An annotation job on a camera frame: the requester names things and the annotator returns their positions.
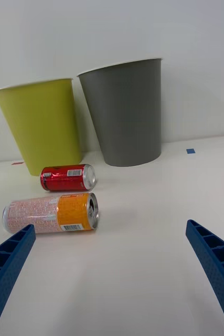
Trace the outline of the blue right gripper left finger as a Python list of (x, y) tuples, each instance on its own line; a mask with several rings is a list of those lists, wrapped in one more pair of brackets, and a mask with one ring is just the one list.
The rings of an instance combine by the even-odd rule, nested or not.
[(30, 224), (0, 245), (0, 317), (35, 240)]

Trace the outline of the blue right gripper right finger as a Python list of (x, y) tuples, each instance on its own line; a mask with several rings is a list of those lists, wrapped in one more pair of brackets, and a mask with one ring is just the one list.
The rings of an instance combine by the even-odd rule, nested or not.
[(187, 221), (186, 237), (224, 313), (224, 240), (192, 219)]

